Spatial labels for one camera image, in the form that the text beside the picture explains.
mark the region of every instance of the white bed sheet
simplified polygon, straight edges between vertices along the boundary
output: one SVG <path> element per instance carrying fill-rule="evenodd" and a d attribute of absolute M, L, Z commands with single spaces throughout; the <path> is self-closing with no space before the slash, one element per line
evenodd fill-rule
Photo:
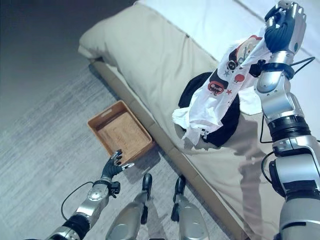
<path fill-rule="evenodd" d="M 245 39 L 258 31 L 263 22 L 252 15 L 245 6 L 259 16 L 264 16 L 276 0 L 139 0 L 138 3 L 154 9 L 182 31 L 186 32 L 211 56 L 220 61 L 230 43 Z M 303 47 L 316 57 L 320 56 L 319 10 L 320 1 L 298 1 L 305 5 L 307 30 Z M 311 57 L 299 50 L 295 62 Z M 315 113 L 319 112 L 320 61 L 317 58 L 293 80 L 291 91 L 299 100 L 311 133 L 320 139 L 320 124 Z"/>

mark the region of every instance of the black cloth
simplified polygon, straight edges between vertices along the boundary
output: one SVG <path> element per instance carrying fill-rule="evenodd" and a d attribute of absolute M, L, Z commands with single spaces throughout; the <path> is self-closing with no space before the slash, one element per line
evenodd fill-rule
<path fill-rule="evenodd" d="M 189 107 L 193 94 L 198 88 L 200 88 L 205 83 L 205 81 L 208 79 L 210 75 L 211 72 L 204 72 L 189 81 L 180 97 L 178 103 L 178 106 L 180 108 Z M 239 116 L 240 100 L 239 95 L 237 94 L 229 109 L 225 113 L 224 117 L 221 119 L 223 126 L 220 127 L 218 130 L 209 133 L 206 136 L 206 139 L 203 139 L 203 141 L 205 141 L 206 143 L 212 143 L 217 147 L 220 147 L 221 145 L 226 143 L 226 141 L 228 141 L 228 139 L 235 133 L 237 129 L 239 123 Z"/>

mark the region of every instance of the floor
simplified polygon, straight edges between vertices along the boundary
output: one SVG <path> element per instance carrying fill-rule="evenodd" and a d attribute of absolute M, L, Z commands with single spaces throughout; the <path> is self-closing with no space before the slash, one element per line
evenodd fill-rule
<path fill-rule="evenodd" d="M 134 0 L 1 0 L 0 132 L 88 61 L 80 36 Z"/>
<path fill-rule="evenodd" d="M 117 100 L 93 67 L 86 67 L 0 132 L 0 183 L 5 183 L 0 184 L 1 239 L 44 240 L 65 222 L 60 213 L 64 198 L 98 180 L 109 158 L 87 121 Z M 146 172 L 153 177 L 151 200 L 137 240 L 178 239 L 179 224 L 170 217 L 179 170 L 157 145 L 134 163 L 112 179 L 120 182 L 120 194 L 109 198 L 85 240 L 105 239 L 113 220 L 141 191 Z M 84 186 L 68 198 L 63 207 L 67 218 L 89 189 Z M 194 188 L 187 185 L 184 193 L 203 215 L 211 239 L 234 239 Z"/>

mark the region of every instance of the cartoon print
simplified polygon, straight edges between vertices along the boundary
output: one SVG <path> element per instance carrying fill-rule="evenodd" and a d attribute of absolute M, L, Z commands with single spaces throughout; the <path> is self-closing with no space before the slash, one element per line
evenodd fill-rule
<path fill-rule="evenodd" d="M 243 76 L 242 74 L 237 74 L 234 77 L 234 82 L 237 83 L 241 83 L 245 80 L 245 76 Z"/>
<path fill-rule="evenodd" d="M 248 55 L 257 46 L 261 39 L 262 37 L 252 35 L 239 45 L 229 54 L 229 61 L 226 63 L 226 68 L 234 72 L 238 65 L 242 64 L 246 60 Z"/>
<path fill-rule="evenodd" d="M 222 94 L 224 90 L 228 87 L 229 83 L 225 80 L 222 80 L 218 76 L 218 70 L 216 69 L 212 76 L 210 77 L 210 82 L 208 84 L 208 90 L 212 92 L 213 95 L 217 96 Z"/>
<path fill-rule="evenodd" d="M 225 75 L 226 77 L 228 77 L 229 74 L 230 74 L 230 71 L 229 71 L 229 70 L 228 70 L 228 71 L 225 70 L 223 75 Z"/>

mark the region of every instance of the robot leg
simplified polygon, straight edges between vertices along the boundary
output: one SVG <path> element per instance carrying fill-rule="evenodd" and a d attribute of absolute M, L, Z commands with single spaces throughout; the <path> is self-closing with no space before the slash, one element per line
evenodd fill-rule
<path fill-rule="evenodd" d="M 209 240 L 209 233 L 200 210 L 183 195 L 186 180 L 179 177 L 175 184 L 171 219 L 179 222 L 180 240 Z"/>
<path fill-rule="evenodd" d="M 148 208 L 145 206 L 150 197 L 152 176 L 143 177 L 142 191 L 130 202 L 113 221 L 106 234 L 106 240 L 134 240 L 141 224 L 147 223 Z"/>

